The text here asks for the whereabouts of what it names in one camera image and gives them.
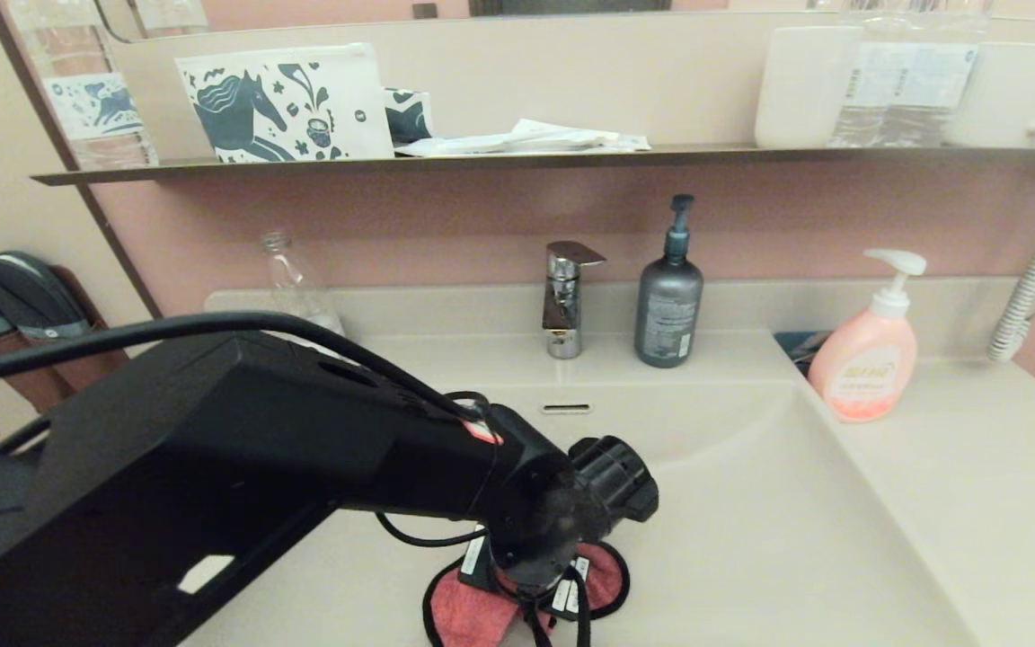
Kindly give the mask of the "chrome lever faucet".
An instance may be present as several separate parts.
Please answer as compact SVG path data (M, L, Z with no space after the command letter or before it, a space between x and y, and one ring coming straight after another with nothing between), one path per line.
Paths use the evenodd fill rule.
M605 255L571 239L550 242L541 327L551 357L575 359L580 339L580 270L607 262Z

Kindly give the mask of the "pink soap pump bottle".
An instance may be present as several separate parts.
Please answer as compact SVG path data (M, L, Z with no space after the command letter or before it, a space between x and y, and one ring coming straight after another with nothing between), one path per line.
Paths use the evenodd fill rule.
M909 322L907 280L924 275L923 255L903 249L865 249L894 271L865 310L834 329L818 349L808 381L844 423L878 421L898 404L915 373L917 339Z

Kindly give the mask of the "white horse print pouch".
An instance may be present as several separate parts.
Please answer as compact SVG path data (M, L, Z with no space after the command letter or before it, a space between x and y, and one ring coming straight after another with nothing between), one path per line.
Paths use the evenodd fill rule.
M198 55L175 65L221 164L395 156L368 42Z

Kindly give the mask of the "wall mirror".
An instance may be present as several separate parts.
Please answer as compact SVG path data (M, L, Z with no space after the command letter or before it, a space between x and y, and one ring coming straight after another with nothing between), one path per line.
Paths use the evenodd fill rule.
M765 22L776 26L881 21L981 29L990 40L1035 41L1035 0L85 0L124 45L237 42L246 48L437 37L445 32L563 23L637 31Z

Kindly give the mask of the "pink fluffy cleaning cloth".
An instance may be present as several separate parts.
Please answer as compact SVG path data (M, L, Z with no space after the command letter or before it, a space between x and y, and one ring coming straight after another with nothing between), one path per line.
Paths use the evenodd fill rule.
M486 590L464 581L464 562L476 568L483 540L476 539L464 556L436 574L422 601L422 621L431 647L500 647L510 627L521 622L534 636L535 647L552 647L550 635L559 621L551 614L551 602L537 607L531 621L531 607L507 597L499 590ZM578 557L588 562L586 601L588 617L575 619L578 647L591 647L592 623L615 614L630 593L628 564L607 542L579 546Z

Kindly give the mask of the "dark blue flat packet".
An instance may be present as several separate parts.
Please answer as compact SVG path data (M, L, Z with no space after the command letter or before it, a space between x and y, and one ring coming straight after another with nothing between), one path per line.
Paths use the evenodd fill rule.
M831 335L831 331L776 332L774 341L779 344L783 355L794 367L807 377L818 352Z

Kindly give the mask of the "white handleless cup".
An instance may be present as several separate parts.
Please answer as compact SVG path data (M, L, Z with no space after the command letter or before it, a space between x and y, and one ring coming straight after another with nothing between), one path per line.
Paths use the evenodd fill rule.
M785 26L773 31L756 107L761 150L826 148L863 40L862 26Z

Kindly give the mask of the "clear plastic water bottle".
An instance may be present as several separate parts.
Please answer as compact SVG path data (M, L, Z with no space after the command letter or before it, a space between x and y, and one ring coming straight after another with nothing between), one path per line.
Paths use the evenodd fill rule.
M270 267L271 297L275 310L319 324L341 336L346 335L341 310L327 284L316 278L310 267L283 230L261 235L262 249Z

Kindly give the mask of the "beige wash basin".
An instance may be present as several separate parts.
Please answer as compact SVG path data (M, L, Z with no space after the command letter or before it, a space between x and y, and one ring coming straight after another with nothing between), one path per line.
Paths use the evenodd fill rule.
M630 594L593 647L978 647L801 386L485 386L562 448L617 437L660 504L609 537ZM183 647L428 647L463 555L331 514Z

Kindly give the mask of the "small dark print pouch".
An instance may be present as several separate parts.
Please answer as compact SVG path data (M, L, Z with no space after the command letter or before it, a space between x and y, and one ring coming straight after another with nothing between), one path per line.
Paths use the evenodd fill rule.
M387 127L394 145L407 145L434 137L428 92L386 87L383 94Z

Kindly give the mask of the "white paper packets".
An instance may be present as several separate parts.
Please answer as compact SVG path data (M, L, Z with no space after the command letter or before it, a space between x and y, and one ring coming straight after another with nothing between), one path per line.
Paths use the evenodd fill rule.
M652 150L645 136L600 129L580 129L542 121L522 119L509 133L470 137L431 137L400 145L398 155L408 158L468 158L490 155L602 155Z

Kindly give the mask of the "brown fabric slipper holder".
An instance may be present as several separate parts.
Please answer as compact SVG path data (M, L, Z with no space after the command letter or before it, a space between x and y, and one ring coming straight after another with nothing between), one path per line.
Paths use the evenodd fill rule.
M81 282L65 267L49 266L52 266L55 274L68 284L79 303L92 319L92 330L85 336L96 332L106 332L107 324L98 308L92 303L90 296L86 294ZM75 339L78 337L42 342L24 336L14 327L14 332L0 337L0 356L9 355L16 351L52 347L54 344ZM127 350L111 350L99 353L99 355L66 361L66 363L13 374L13 376L6 377L5 382L12 386L16 392L24 398L34 410L43 413L54 408L58 403L82 392L87 386L102 380L119 366L127 364L129 360L130 353Z

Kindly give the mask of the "brown wall shelf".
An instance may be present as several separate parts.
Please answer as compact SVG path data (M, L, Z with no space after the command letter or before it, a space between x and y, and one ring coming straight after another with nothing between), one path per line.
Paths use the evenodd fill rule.
M1035 163L1035 148L814 148L814 150L760 150L664 146L633 153L562 153L561 155L469 155L445 158L394 158L333 161L263 161L219 164L188 160L148 165L123 171L66 171L35 173L32 180L45 187L86 187L122 182L164 182L214 177L296 175L297 173L438 173L464 171L557 171L557 169L664 167L762 163L821 163L849 160L962 159L967 163Z

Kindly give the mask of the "grey pump bottle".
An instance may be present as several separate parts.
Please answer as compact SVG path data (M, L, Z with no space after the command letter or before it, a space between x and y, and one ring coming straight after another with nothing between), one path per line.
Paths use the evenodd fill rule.
M677 367L693 352L694 327L703 297L703 272L687 258L693 195L672 199L674 220L667 229L664 253L650 262L638 281L635 356L653 367Z

